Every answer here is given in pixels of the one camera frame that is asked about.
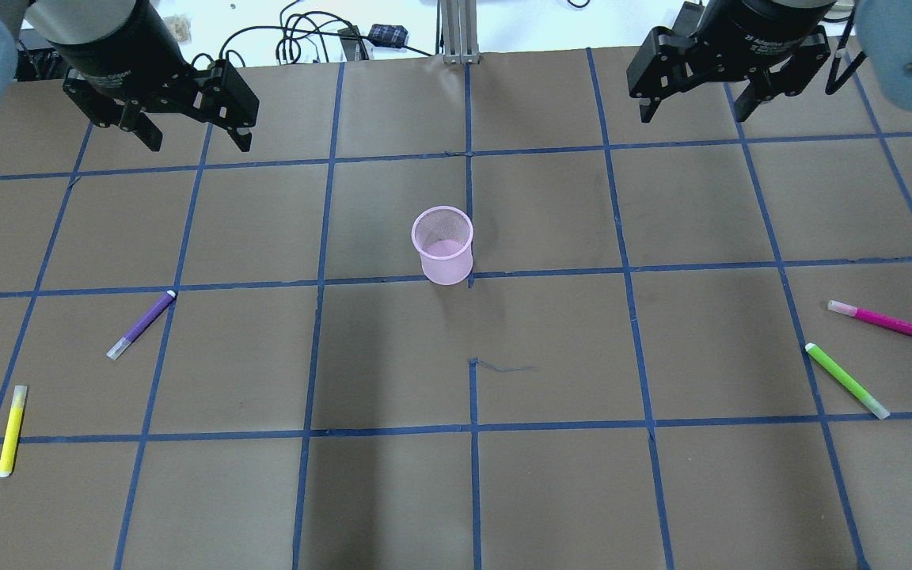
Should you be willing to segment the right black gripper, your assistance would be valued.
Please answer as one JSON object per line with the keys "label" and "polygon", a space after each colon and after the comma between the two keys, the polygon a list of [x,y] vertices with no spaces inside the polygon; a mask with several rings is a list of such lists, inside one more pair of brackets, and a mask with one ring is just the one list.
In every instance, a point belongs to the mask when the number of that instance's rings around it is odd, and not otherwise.
{"label": "right black gripper", "polygon": [[653,28],[627,67],[641,123],[682,91],[688,69],[700,83],[747,81],[735,100],[739,123],[778,95],[801,93],[831,54],[821,25],[830,10],[829,1],[685,2],[672,28]]}

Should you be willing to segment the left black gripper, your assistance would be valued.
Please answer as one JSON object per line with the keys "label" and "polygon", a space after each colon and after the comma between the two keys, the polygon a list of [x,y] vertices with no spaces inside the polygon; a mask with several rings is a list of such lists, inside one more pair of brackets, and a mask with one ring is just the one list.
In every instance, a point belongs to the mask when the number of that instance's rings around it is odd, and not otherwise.
{"label": "left black gripper", "polygon": [[249,152],[260,101],[231,62],[206,73],[185,60],[149,1],[47,1],[44,37],[78,73],[63,89],[94,125],[116,125],[149,151],[163,134],[146,112],[220,127]]}

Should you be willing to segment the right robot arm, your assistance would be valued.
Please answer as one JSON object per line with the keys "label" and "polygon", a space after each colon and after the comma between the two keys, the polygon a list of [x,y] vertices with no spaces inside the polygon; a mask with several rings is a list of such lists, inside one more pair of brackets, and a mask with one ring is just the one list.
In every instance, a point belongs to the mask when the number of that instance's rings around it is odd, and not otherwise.
{"label": "right robot arm", "polygon": [[640,118],[667,97],[706,83],[745,81],[734,101],[746,120],[764,102],[796,97],[829,66],[825,91],[839,91],[871,62],[880,91],[912,112],[912,1],[857,1],[838,43],[823,26],[832,1],[684,2],[670,28],[653,28],[626,70]]}

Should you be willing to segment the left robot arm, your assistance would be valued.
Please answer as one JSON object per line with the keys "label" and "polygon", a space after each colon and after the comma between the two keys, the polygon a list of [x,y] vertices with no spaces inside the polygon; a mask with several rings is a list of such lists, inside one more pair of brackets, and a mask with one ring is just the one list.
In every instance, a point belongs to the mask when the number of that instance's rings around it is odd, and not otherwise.
{"label": "left robot arm", "polygon": [[155,113],[220,127],[250,151],[260,101],[232,62],[205,69],[185,60],[149,1],[0,1],[0,101],[13,83],[28,22],[68,65],[63,90],[98,127],[119,127],[162,148]]}

